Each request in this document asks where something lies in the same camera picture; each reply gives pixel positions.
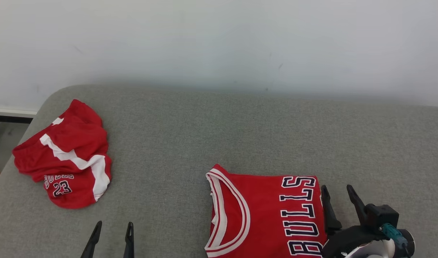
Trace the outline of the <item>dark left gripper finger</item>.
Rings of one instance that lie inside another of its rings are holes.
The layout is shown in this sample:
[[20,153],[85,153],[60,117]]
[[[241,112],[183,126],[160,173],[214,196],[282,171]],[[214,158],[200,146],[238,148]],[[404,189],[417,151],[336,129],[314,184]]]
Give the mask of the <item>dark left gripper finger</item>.
[[134,226],[132,222],[128,223],[125,234],[125,252],[124,258],[134,258]]
[[101,229],[102,229],[102,221],[98,221],[96,226],[94,227],[94,230],[91,233],[91,236],[90,236],[80,258],[93,258],[94,257],[94,250],[95,250],[95,246],[99,242]]

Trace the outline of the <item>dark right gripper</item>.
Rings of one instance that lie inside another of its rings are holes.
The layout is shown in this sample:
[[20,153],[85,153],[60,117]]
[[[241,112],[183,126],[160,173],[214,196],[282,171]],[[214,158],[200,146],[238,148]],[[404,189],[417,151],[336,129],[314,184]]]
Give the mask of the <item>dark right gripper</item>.
[[352,185],[346,186],[350,202],[354,205],[360,225],[342,229],[330,202],[327,186],[321,186],[321,202],[324,215],[324,231],[329,237],[321,253],[324,258],[339,258],[341,253],[349,253],[354,248],[379,240],[389,240],[380,230],[385,223],[396,227],[399,213],[388,205],[364,205]]

